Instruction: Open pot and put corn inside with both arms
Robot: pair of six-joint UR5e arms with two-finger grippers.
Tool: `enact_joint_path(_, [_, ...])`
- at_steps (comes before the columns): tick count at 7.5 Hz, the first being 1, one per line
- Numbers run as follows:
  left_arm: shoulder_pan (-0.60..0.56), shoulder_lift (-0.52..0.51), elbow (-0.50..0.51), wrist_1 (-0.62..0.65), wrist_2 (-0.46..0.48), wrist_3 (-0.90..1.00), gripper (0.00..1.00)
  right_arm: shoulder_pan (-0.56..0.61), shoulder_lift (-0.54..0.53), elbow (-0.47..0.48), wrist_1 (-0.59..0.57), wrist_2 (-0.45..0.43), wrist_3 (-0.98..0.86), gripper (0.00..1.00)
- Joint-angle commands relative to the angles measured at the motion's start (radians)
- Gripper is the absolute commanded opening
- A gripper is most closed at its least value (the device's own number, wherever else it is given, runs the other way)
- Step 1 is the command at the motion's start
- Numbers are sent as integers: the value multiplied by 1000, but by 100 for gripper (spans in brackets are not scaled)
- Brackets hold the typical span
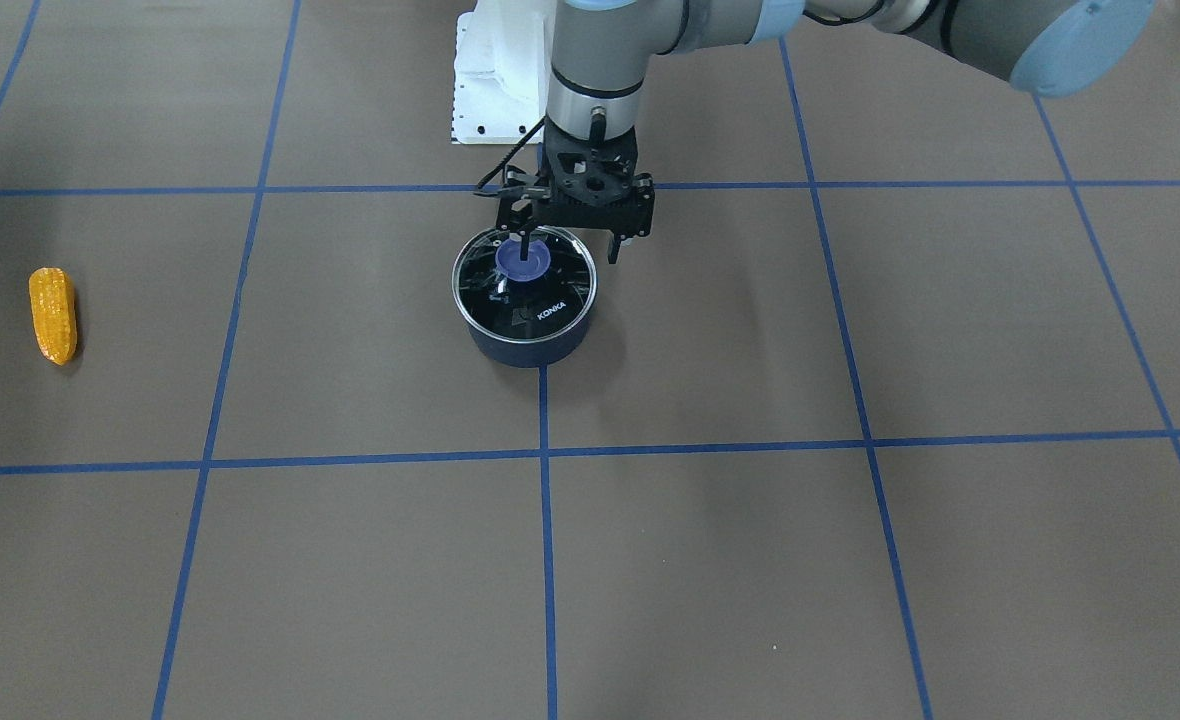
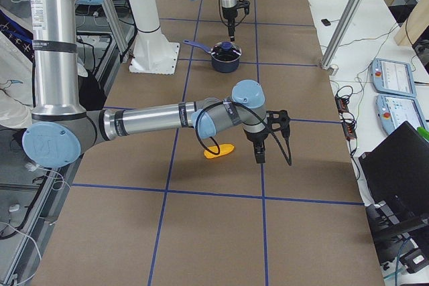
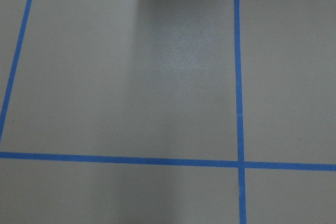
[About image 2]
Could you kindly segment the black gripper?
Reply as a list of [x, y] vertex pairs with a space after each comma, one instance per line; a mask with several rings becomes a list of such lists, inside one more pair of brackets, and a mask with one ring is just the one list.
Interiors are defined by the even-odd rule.
[[235, 41], [235, 20], [237, 10], [235, 7], [221, 7], [222, 16], [227, 21], [228, 35], [231, 42]]
[[246, 138], [253, 144], [256, 163], [265, 163], [265, 140], [267, 139], [267, 133], [263, 131], [258, 133], [246, 131], [245, 134]]

